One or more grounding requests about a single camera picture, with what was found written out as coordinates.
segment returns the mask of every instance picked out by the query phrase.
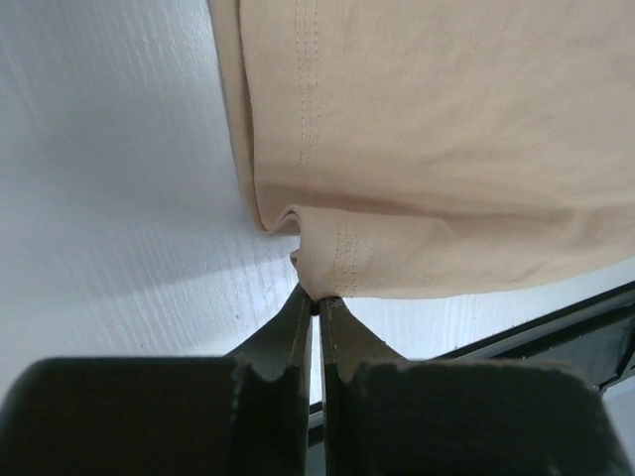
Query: garment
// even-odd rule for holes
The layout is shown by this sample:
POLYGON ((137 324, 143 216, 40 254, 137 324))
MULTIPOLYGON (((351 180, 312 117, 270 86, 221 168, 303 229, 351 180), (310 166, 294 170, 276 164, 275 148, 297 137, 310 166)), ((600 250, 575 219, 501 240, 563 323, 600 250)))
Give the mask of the garment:
POLYGON ((544 284, 635 253, 631 0, 211 0, 243 193, 312 298, 544 284))

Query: tan towel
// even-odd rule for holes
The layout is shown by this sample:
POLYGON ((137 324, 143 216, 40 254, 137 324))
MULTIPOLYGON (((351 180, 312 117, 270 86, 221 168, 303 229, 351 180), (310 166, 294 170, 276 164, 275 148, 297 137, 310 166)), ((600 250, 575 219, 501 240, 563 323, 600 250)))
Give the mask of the tan towel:
POLYGON ((259 226, 303 286, 441 297, 635 253, 632 0, 211 0, 259 226))

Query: beige cloth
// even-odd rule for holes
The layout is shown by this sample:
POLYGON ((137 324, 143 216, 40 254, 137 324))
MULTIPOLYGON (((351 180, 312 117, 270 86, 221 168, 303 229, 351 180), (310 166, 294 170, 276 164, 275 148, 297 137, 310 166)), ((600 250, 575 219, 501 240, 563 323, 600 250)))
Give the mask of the beige cloth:
POLYGON ((635 254, 632 0, 211 7, 243 191, 265 230, 300 223, 313 298, 509 290, 635 254))

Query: folded cloth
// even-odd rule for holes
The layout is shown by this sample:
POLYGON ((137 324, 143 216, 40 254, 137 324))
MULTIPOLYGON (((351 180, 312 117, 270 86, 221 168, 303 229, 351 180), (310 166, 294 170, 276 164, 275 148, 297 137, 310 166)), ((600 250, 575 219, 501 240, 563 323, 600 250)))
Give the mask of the folded cloth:
POLYGON ((430 298, 635 255, 632 0, 210 0, 259 227, 312 298, 430 298))

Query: white wooden surface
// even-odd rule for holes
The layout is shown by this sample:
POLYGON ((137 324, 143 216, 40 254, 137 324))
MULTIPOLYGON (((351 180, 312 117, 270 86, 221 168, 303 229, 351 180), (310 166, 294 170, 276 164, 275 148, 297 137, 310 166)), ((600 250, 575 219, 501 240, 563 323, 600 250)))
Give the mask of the white wooden surface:
MULTIPOLYGON (((0 2, 0 106, 0 396, 50 356, 220 354, 284 302, 297 239, 241 204, 204 0, 0 2)), ((633 279, 349 305, 425 358, 633 279)))

